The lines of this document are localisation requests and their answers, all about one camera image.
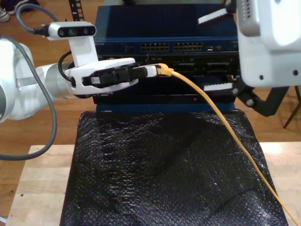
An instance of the white label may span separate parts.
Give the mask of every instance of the white label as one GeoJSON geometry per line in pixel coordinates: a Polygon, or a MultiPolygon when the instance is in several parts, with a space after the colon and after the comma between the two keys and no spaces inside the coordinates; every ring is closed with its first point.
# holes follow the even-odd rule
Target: white label
{"type": "Polygon", "coordinates": [[[100,84],[100,80],[98,77],[92,77],[91,81],[92,81],[92,84],[100,84]]]}

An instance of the gray cable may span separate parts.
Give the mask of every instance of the gray cable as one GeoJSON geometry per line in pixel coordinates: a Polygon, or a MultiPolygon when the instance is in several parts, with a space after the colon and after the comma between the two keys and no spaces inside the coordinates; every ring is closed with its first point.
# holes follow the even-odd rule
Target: gray cable
{"type": "Polygon", "coordinates": [[[50,139],[48,141],[48,143],[39,151],[35,152],[35,153],[31,153],[31,154],[26,154],[26,155],[7,155],[7,154],[0,154],[0,160],[7,160],[7,161],[22,161],[22,160],[28,160],[28,159],[33,159],[36,157],[39,157],[40,155],[44,154],[53,144],[54,140],[55,140],[55,136],[56,136],[56,127],[57,127],[57,119],[56,119],[56,112],[55,112],[55,107],[53,105],[53,102],[51,100],[50,95],[48,94],[48,91],[46,90],[45,86],[43,85],[41,79],[39,78],[30,58],[28,57],[28,55],[26,54],[25,50],[23,49],[23,47],[20,45],[19,42],[17,42],[15,39],[7,36],[7,35],[3,35],[0,34],[0,39],[4,38],[7,39],[8,41],[12,42],[22,53],[22,55],[24,56],[34,78],[37,81],[37,84],[40,86],[48,104],[50,107],[50,112],[51,112],[51,117],[52,117],[52,130],[51,130],[51,136],[50,139]]]}
{"type": "Polygon", "coordinates": [[[27,8],[30,8],[30,9],[37,9],[37,10],[40,10],[44,13],[46,13],[48,16],[50,16],[55,22],[59,22],[58,19],[56,18],[55,15],[53,15],[50,11],[48,11],[47,9],[41,7],[41,6],[37,6],[35,4],[23,4],[21,5],[20,7],[18,7],[17,9],[17,12],[16,12],[16,18],[17,18],[17,21],[18,23],[29,33],[33,33],[34,34],[34,29],[32,28],[29,28],[28,26],[26,26],[22,19],[21,19],[21,13],[22,11],[24,11],[24,9],[27,9],[27,8]]]}

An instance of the bubble wrap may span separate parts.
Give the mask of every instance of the bubble wrap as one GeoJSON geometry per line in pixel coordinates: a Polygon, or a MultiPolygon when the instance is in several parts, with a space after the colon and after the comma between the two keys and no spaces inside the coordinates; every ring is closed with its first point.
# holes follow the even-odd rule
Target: bubble wrap
{"type": "MultiPolygon", "coordinates": [[[[245,114],[224,115],[272,184],[245,114]]],[[[288,224],[214,113],[85,112],[60,225],[288,224]]]]}

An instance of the wooden table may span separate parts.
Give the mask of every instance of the wooden table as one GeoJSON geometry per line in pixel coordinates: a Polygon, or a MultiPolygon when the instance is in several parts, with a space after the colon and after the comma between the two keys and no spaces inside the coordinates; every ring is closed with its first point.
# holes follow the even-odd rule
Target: wooden table
{"type": "MultiPolygon", "coordinates": [[[[29,153],[42,147],[31,146],[29,153]]],[[[278,195],[301,222],[301,142],[261,147],[278,195]]],[[[53,145],[41,157],[26,161],[7,226],[59,225],[73,149],[74,145],[53,145]]]]}

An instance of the ethernet cable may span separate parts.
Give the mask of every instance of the ethernet cable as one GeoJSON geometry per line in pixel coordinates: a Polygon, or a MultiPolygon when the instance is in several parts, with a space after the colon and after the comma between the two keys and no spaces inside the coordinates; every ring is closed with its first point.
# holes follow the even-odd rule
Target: ethernet cable
{"type": "Polygon", "coordinates": [[[254,166],[256,172],[259,174],[259,176],[261,177],[261,179],[263,180],[263,182],[266,184],[266,186],[268,187],[268,189],[272,192],[272,194],[275,196],[275,198],[277,199],[277,201],[281,204],[281,206],[283,207],[283,209],[292,218],[293,222],[297,226],[299,226],[299,224],[297,223],[296,219],[293,217],[293,214],[286,207],[286,205],[280,200],[280,198],[278,197],[278,195],[276,194],[276,192],[274,191],[274,189],[271,187],[271,185],[268,183],[268,181],[266,180],[266,178],[264,177],[264,175],[261,173],[260,169],[256,165],[256,162],[254,161],[254,159],[252,158],[252,156],[250,155],[250,153],[247,151],[247,149],[240,142],[239,138],[237,137],[237,135],[233,131],[232,127],[230,126],[230,124],[228,123],[228,121],[225,119],[225,117],[223,116],[223,114],[221,113],[221,111],[218,109],[218,107],[215,105],[215,103],[211,100],[211,98],[199,86],[197,86],[191,80],[189,80],[188,78],[186,78],[184,75],[182,75],[182,74],[180,74],[178,72],[175,72],[172,68],[168,68],[168,66],[165,65],[165,64],[159,64],[159,66],[160,66],[160,68],[157,68],[157,71],[158,71],[159,75],[174,76],[174,77],[177,77],[178,79],[181,79],[183,82],[185,82],[188,85],[190,85],[195,91],[197,91],[209,103],[209,105],[215,111],[215,113],[217,114],[217,116],[221,119],[221,121],[223,122],[223,124],[226,126],[227,130],[229,131],[229,133],[231,134],[231,136],[234,138],[234,140],[237,143],[237,145],[246,154],[246,156],[248,157],[249,161],[252,163],[252,165],[254,166]]]}

